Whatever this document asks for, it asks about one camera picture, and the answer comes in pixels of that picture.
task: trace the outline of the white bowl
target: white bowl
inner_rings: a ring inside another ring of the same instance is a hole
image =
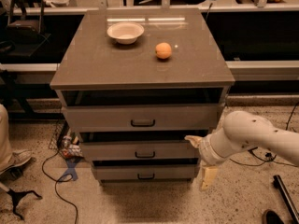
[[[128,45],[134,43],[144,33],[142,25],[135,22],[119,22],[110,26],[107,34],[117,42]]]

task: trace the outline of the black cable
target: black cable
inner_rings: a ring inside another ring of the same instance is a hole
[[[208,10],[207,10],[207,13],[206,13],[206,18],[205,18],[206,21],[207,21],[207,17],[208,17],[209,11],[212,9],[212,6],[213,6],[213,3],[210,3],[209,7],[208,7]]]
[[[294,168],[298,168],[298,166],[296,166],[296,165],[285,163],[285,162],[273,161],[273,163],[281,164],[281,165],[287,165],[287,166],[291,166],[291,167],[294,167]]]
[[[289,130],[289,124],[290,124],[290,122],[291,122],[292,115],[293,115],[293,113],[294,113],[294,111],[295,111],[295,109],[296,109],[296,107],[297,107],[298,105],[299,105],[299,102],[298,102],[298,103],[293,107],[293,109],[292,109],[292,112],[291,112],[291,114],[290,114],[289,120],[288,120],[288,122],[287,122],[286,131]]]
[[[258,166],[262,166],[263,164],[265,164],[265,161],[260,163],[260,164],[247,164],[247,163],[241,163],[241,162],[238,162],[238,161],[234,161],[232,159],[230,159],[230,161],[236,163],[236,164],[239,164],[239,165],[242,165],[242,166],[250,166],[250,167],[258,167]]]
[[[42,171],[43,171],[44,175],[46,175],[49,179],[51,179],[52,181],[55,182],[55,192],[56,192],[57,196],[58,196],[61,200],[63,200],[64,202],[69,203],[69,204],[71,204],[71,205],[73,205],[73,206],[75,207],[75,210],[76,210],[75,224],[77,224],[77,222],[78,222],[78,208],[77,208],[77,206],[74,205],[73,203],[69,202],[67,199],[63,198],[63,197],[58,193],[58,191],[57,191],[57,183],[59,183],[59,182],[64,182],[64,183],[65,183],[65,182],[69,182],[69,181],[72,180],[73,176],[72,176],[71,174],[66,174],[66,175],[62,175],[62,176],[59,177],[58,179],[55,179],[54,177],[52,177],[52,176],[50,176],[49,174],[47,174],[46,171],[45,171],[45,168],[44,168],[46,162],[49,161],[49,160],[51,160],[51,159],[53,159],[57,154],[59,154],[59,150],[57,150],[57,152],[56,152],[54,155],[52,155],[52,156],[50,156],[50,157],[48,157],[48,158],[46,158],[46,159],[44,160],[44,162],[43,162],[43,164],[42,164]],[[67,175],[70,175],[70,178],[69,178],[69,179],[66,179],[66,180],[62,180],[62,178],[65,177],[65,176],[67,176]]]
[[[260,161],[264,161],[264,162],[271,162],[271,161],[274,161],[275,158],[277,157],[277,155],[275,155],[274,157],[272,157],[272,154],[271,153],[266,153],[266,157],[268,157],[268,160],[263,160],[262,158],[258,157],[254,152],[253,150],[249,150],[249,153],[255,157],[256,159],[260,160]]]
[[[53,136],[56,135],[56,147],[57,147],[57,140],[58,140],[58,138],[57,138],[57,133],[58,133],[57,130],[58,130],[58,123],[59,123],[59,121],[60,121],[60,119],[58,119],[58,120],[56,121],[56,128],[55,128],[54,135],[53,135]],[[69,182],[69,181],[71,181],[71,180],[73,179],[73,176],[72,176],[71,174],[66,174],[66,175],[62,175],[62,176],[59,177],[58,179],[55,179],[55,178],[52,177],[51,175],[47,174],[47,172],[45,171],[45,164],[46,164],[46,162],[49,161],[49,160],[51,160],[51,159],[53,159],[55,156],[57,156],[57,155],[60,153],[60,152],[59,152],[59,148],[55,148],[55,149],[56,149],[55,154],[52,155],[52,156],[50,156],[50,157],[48,157],[48,158],[46,158],[46,159],[43,161],[43,164],[42,164],[42,166],[41,166],[41,169],[42,169],[44,175],[46,175],[49,179],[51,179],[52,181],[55,182],[55,192],[56,192],[56,195],[57,195],[61,200],[63,200],[64,202],[69,203],[69,204],[71,204],[71,205],[73,205],[73,206],[75,207],[75,210],[76,210],[75,224],[77,224],[77,222],[78,222],[78,208],[77,208],[77,206],[76,206],[75,204],[69,202],[67,199],[63,198],[63,197],[59,194],[59,192],[58,192],[58,190],[57,190],[57,184],[58,184],[59,182],[64,182],[64,183],[65,183],[65,182]],[[69,179],[66,179],[66,180],[62,180],[62,178],[65,177],[65,176],[67,176],[67,175],[70,175],[70,178],[69,178]]]

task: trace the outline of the person's leg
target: person's leg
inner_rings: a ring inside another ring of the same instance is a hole
[[[13,150],[9,142],[8,113],[0,104],[0,174],[11,167],[19,167],[31,159],[30,150]]]
[[[0,104],[0,172],[9,166],[12,148],[8,138],[8,114]]]

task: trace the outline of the chair leg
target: chair leg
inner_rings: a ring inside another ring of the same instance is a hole
[[[20,200],[26,196],[29,193],[34,193],[34,195],[38,198],[38,199],[42,199],[42,197],[40,195],[38,195],[35,191],[33,190],[27,190],[27,191],[14,191],[8,187],[6,187],[3,183],[0,182],[0,188],[3,189],[8,195],[11,196],[12,199],[12,205],[13,205],[13,209],[12,212],[14,215],[18,216],[21,220],[24,220],[23,216],[19,213],[17,213],[17,205],[19,204]]]

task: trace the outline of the shoe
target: shoe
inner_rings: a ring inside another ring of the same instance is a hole
[[[3,172],[5,172],[10,168],[16,168],[24,165],[26,162],[28,162],[31,159],[31,156],[32,156],[31,150],[28,149],[14,150],[8,162],[8,167],[1,170],[0,174],[2,174]]]
[[[283,221],[276,212],[265,210],[263,213],[263,224],[283,224]]]

